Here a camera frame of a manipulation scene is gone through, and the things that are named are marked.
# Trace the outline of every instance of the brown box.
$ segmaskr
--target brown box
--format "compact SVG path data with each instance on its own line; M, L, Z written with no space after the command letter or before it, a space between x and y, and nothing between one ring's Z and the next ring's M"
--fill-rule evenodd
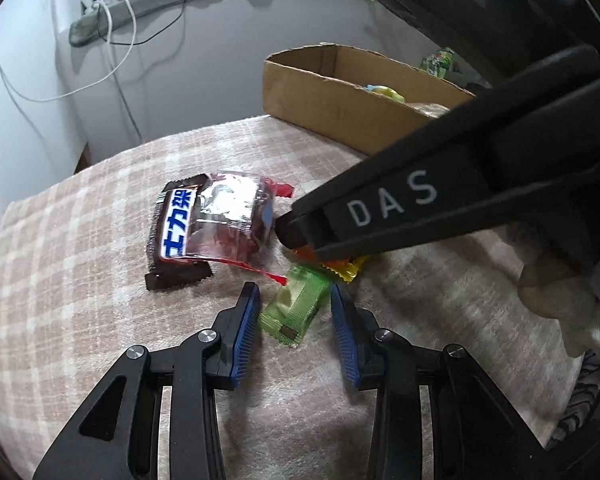
M368 92L383 85L406 104ZM422 70L369 50L321 44L272 54L264 62L265 113L373 155L431 119L409 103L453 108L473 97Z

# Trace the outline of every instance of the white letter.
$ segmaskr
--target white letter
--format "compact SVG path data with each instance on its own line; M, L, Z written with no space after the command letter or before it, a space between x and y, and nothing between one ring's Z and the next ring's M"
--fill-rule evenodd
M387 218L391 209L397 209L398 213L404 213L404 209L398 204L398 201L392 197L384 187L378 189L378 195L380 195L382 218Z
M433 187L431 184L416 184L415 183L416 178L418 178L419 176L426 176L426 174L427 174L426 171L418 170L418 171L414 171L413 173L411 173L409 175L408 182L409 182L409 187L411 189L413 189L414 191L427 191L429 193L429 196L427 196L426 198L417 198L416 204L420 204L420 205L430 204L438 196L438 192L436 191L436 188Z
M362 214L365 216L363 220L360 219L358 213L354 206L358 206ZM353 220L358 227L362 227L371 222L371 215L369 214L369 210L366 208L366 205L362 200L352 200L351 202L347 202L347 207L349 208L349 212L351 216L353 216Z

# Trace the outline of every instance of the wall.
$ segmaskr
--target wall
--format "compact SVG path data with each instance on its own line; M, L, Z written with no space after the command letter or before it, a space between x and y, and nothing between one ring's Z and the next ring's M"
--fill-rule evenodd
M139 18L138 40L179 12L177 5ZM129 41L130 29L125 26L114 37ZM321 41L368 48L416 65L438 49L373 0L193 0L183 19L133 49L118 79L142 136L151 140L261 114L263 60ZM103 45L98 40L72 48L68 40L59 41L71 86L109 71ZM126 46L114 49L118 59L126 52ZM137 142L112 78L82 92L75 104L94 161Z
M32 97L65 91L56 72L53 7L54 0L5 0L0 6L0 61L13 85ZM69 19L77 17L75 8L64 10ZM24 102L0 78L0 218L11 201L74 172L85 137L71 106Z

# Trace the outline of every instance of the green candy wrapper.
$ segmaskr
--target green candy wrapper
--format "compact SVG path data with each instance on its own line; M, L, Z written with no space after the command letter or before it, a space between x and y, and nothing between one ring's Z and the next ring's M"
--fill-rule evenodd
M281 343L297 347L304 338L331 280L305 266L293 266L286 285L260 313L260 326Z

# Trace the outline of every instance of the checkered tablecloth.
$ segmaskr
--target checkered tablecloth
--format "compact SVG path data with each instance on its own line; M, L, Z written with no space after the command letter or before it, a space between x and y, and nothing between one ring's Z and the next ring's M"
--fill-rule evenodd
M144 247L166 182L240 170L293 184L300 196L358 160L342 145L260 117L155 140L12 203L0 232L0 443L17 471L30 478L125 348L179 344L232 306L245 280L260 285L263 304L275 294L275 282L222 265L197 286L145 289ZM290 202L280 200L278 211ZM381 326L414 344L466 346L545 442L580 361L565 354L557 324L518 301L521 268L487 231L379 256L352 288ZM163 479L168 410L167 395ZM343 382L325 308L296 350L258 338L248 379L218 394L227 476L362 479L373 416L374 393Z

